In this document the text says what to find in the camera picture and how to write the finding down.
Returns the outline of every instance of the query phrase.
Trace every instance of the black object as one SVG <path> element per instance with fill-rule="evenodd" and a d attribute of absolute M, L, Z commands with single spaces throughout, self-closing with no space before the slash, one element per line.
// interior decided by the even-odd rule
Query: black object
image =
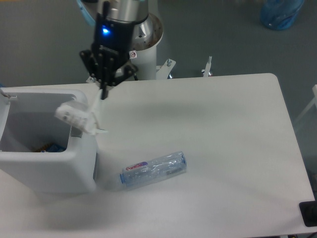
<path fill-rule="evenodd" d="M 317 226 L 317 201 L 301 202 L 299 204 L 302 217 L 307 227 Z"/>
<path fill-rule="evenodd" d="M 83 2 L 89 2 L 89 3 L 97 3 L 98 0 L 81 0 Z"/>
<path fill-rule="evenodd" d="M 315 235 L 317 235 L 317 232 L 314 232 L 314 233 L 312 233 L 312 234 L 310 234 L 308 237 L 306 237 L 306 238 L 313 238 Z"/>
<path fill-rule="evenodd" d="M 129 50 L 135 22 L 112 21 L 107 19 L 110 2 L 105 1 L 103 13 L 97 14 L 94 42 L 91 51 L 80 52 L 80 57 L 92 77 L 95 77 L 103 90 L 102 100 L 108 97 L 107 87 L 113 87 L 138 71 L 130 62 Z M 123 67 L 123 75 L 115 77 Z"/>

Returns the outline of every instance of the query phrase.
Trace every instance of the blue container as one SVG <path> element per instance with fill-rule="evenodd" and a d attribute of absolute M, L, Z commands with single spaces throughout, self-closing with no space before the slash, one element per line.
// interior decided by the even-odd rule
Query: blue container
<path fill-rule="evenodd" d="M 260 15 L 264 26 L 273 30 L 289 28 L 305 0 L 266 0 Z"/>

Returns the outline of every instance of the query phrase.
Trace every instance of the trash bin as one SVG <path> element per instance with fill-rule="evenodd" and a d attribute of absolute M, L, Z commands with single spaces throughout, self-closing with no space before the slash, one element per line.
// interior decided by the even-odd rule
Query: trash bin
<path fill-rule="evenodd" d="M 35 191 L 89 192 L 96 187 L 97 142 L 54 117 L 61 103 L 87 98 L 78 90 L 3 88 L 0 169 Z M 63 148 L 41 153 L 50 146 Z"/>

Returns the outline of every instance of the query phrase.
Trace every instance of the bottle label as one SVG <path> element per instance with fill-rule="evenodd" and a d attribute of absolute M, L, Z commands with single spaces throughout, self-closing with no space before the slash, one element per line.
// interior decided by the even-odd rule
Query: bottle label
<path fill-rule="evenodd" d="M 137 163 L 135 165 L 131 165 L 129 167 L 126 167 L 125 170 L 132 170 L 132 169 L 135 169 L 135 168 L 138 168 L 138 167 L 142 167 L 144 165 L 148 165 L 147 162 L 140 162 L 140 163 Z"/>

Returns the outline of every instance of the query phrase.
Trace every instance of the metal bracket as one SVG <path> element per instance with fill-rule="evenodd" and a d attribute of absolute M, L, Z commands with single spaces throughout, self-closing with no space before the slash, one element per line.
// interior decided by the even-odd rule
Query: metal bracket
<path fill-rule="evenodd" d="M 168 59 L 162 67 L 159 66 L 159 69 L 157 71 L 157 79 L 171 78 L 170 72 L 172 71 L 175 65 L 176 65 L 176 61 Z"/>

